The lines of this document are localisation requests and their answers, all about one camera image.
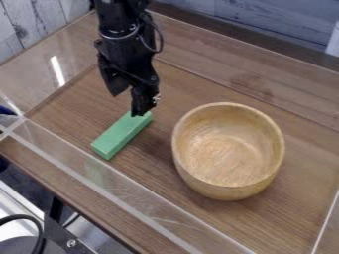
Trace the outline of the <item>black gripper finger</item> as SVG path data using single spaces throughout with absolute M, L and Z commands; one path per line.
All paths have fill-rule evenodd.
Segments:
M 131 116 L 143 116 L 158 104 L 161 99 L 157 85 L 142 85 L 131 89 Z
M 103 54 L 98 55 L 98 67 L 111 95 L 118 96 L 130 87 L 129 79 L 121 67 Z

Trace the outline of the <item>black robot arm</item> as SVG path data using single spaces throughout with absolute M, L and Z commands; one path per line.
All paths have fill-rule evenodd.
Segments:
M 153 58 L 165 39 L 147 11 L 150 0 L 94 0 L 99 38 L 98 67 L 114 96 L 131 93 L 131 116 L 143 116 L 159 99 L 159 76 Z

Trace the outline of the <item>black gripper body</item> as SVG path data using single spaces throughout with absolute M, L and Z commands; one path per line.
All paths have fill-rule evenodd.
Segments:
M 154 55 L 159 53 L 154 31 L 137 31 L 127 34 L 99 32 L 94 42 L 98 54 L 103 54 L 121 67 L 130 87 L 159 85 L 153 66 Z

